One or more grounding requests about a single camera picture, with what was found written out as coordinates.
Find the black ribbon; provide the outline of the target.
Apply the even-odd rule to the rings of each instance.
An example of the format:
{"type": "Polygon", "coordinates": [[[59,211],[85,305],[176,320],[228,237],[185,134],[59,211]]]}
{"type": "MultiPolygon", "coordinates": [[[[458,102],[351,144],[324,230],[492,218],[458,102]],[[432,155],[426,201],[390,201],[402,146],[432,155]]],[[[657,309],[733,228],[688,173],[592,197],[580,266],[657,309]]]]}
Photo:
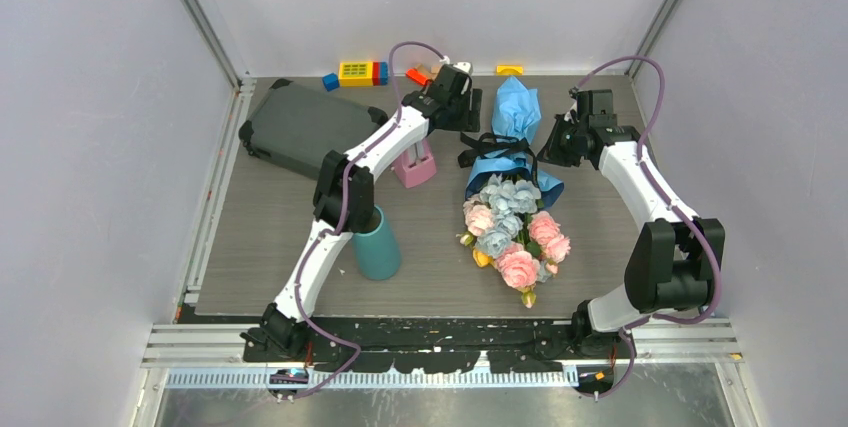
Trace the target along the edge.
{"type": "Polygon", "coordinates": [[[467,149],[457,156],[457,162],[461,168],[471,167],[477,159],[488,159],[488,155],[493,153],[495,153],[495,156],[492,157],[492,160],[510,155],[525,154],[531,159],[527,180],[537,182],[538,160],[526,138],[497,135],[492,132],[484,133],[479,138],[472,138],[461,133],[460,141],[467,146],[467,149]]]}

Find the blue flower bouquet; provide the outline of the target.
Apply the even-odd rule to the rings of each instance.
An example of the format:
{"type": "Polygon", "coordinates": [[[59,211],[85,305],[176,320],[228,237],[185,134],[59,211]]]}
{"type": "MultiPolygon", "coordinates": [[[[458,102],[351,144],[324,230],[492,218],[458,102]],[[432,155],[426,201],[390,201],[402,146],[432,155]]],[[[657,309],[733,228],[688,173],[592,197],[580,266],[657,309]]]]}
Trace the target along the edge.
{"type": "MultiPolygon", "coordinates": [[[[495,93],[488,132],[526,138],[532,149],[540,123],[538,92],[508,77],[495,93]]],[[[537,182],[527,180],[531,159],[525,154],[492,160],[494,156],[468,167],[462,206],[465,232],[458,238],[478,267],[493,268],[531,308],[537,286],[557,276],[571,253],[569,237],[550,213],[564,184],[541,171],[539,161],[537,182]]]]}

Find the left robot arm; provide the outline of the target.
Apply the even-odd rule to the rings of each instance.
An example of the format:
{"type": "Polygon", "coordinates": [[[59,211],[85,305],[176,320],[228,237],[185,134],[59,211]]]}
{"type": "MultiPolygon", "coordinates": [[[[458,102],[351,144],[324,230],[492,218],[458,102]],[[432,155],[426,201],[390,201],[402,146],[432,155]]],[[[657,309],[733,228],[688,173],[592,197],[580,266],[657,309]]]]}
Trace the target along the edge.
{"type": "Polygon", "coordinates": [[[374,184],[408,149],[435,130],[458,130],[473,95],[468,62],[442,62],[435,79],[406,95],[395,115],[366,140],[344,153],[329,151],[313,195],[314,220],[289,280],[263,312],[259,324],[242,333],[248,347],[298,359],[311,332],[311,316],[339,254],[356,234],[369,231],[378,210],[374,184]]]}

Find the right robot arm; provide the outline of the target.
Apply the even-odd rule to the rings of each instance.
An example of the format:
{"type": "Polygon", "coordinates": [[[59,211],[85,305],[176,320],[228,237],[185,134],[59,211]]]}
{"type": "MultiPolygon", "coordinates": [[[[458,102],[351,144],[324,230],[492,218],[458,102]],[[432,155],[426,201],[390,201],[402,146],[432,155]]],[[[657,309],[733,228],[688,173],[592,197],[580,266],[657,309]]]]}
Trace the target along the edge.
{"type": "Polygon", "coordinates": [[[541,357],[566,350],[596,357],[652,318],[696,324],[714,313],[722,294],[725,229],[675,195],[634,127],[618,125],[606,111],[559,114],[541,157],[567,167],[590,161],[640,230],[622,284],[582,302],[562,330],[539,331],[535,350],[541,357]]]}

